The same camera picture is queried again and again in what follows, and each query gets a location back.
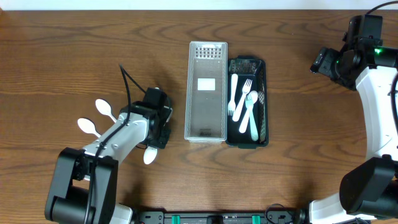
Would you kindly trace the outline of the white spoon bowl down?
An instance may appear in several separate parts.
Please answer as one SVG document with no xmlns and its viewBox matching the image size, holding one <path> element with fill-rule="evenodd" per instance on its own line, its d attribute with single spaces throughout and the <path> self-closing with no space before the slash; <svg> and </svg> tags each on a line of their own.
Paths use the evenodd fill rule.
<svg viewBox="0 0 398 224">
<path fill-rule="evenodd" d="M 143 161 L 145 165 L 153 163 L 157 157 L 158 149 L 152 146 L 148 146 L 144 152 Z"/>
</svg>

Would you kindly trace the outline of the white fork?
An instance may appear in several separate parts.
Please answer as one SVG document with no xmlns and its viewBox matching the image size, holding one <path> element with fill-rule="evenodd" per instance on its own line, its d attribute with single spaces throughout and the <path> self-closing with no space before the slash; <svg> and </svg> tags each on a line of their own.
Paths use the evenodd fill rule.
<svg viewBox="0 0 398 224">
<path fill-rule="evenodd" d="M 234 99 L 235 99 L 237 84 L 238 84 L 238 75 L 234 73 L 231 75 L 231 80 L 230 80 L 231 94 L 230 94 L 230 100 L 228 102 L 228 116 L 234 115 L 234 111 L 236 109 L 236 103 Z"/>
<path fill-rule="evenodd" d="M 239 119 L 240 119 L 241 112 L 242 112 L 242 109 L 243 109 L 243 104 L 244 104 L 246 95 L 247 95 L 247 94 L 250 92 L 250 90 L 251 90 L 251 85 L 252 85 L 252 80 L 251 80 L 251 79 L 247 79 L 247 80 L 245 81 L 244 85 L 243 85 L 243 88 L 242 88 L 242 95 L 241 95 L 240 101 L 239 101 L 239 103 L 238 103 L 238 105 L 237 105 L 237 107 L 236 107 L 236 109 L 235 109 L 234 115 L 233 115 L 233 117 L 232 117 L 232 120 L 233 120 L 234 122 L 237 122 L 237 121 L 239 121 Z"/>
</svg>

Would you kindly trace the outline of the pale green fork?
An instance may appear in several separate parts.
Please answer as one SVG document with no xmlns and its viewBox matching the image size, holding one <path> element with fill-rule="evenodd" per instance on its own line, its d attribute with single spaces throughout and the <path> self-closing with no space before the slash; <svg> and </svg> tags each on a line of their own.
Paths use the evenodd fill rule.
<svg viewBox="0 0 398 224">
<path fill-rule="evenodd" d="M 257 91 L 253 90 L 248 94 L 248 98 L 252 101 L 252 106 L 256 103 L 258 99 L 258 93 Z M 251 139 L 253 141 L 257 141 L 259 139 L 258 131 L 257 131 L 257 126 L 256 122 L 254 119 L 254 113 L 252 110 L 249 112 L 249 123 L 250 123 L 250 133 L 251 133 Z"/>
</svg>

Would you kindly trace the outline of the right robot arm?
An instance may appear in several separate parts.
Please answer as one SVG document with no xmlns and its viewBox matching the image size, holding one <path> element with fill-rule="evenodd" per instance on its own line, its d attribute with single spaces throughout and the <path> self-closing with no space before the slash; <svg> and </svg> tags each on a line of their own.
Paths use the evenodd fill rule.
<svg viewBox="0 0 398 224">
<path fill-rule="evenodd" d="M 384 47 L 382 17 L 354 16 L 337 51 L 322 48 L 310 71 L 357 91 L 363 106 L 365 162 L 338 193 L 310 202 L 309 223 L 367 223 L 397 218 L 397 49 Z"/>
</svg>

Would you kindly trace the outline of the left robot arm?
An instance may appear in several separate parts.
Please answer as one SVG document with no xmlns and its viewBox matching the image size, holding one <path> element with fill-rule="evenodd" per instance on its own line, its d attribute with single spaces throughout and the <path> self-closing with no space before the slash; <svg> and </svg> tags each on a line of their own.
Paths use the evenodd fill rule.
<svg viewBox="0 0 398 224">
<path fill-rule="evenodd" d="M 143 100 L 122 108 L 118 120 L 83 149 L 66 147 L 58 156 L 45 204 L 57 223 L 131 223 L 133 210 L 116 203 L 119 165 L 139 144 L 150 164 L 165 148 L 172 115 L 168 96 L 148 88 Z"/>
</svg>

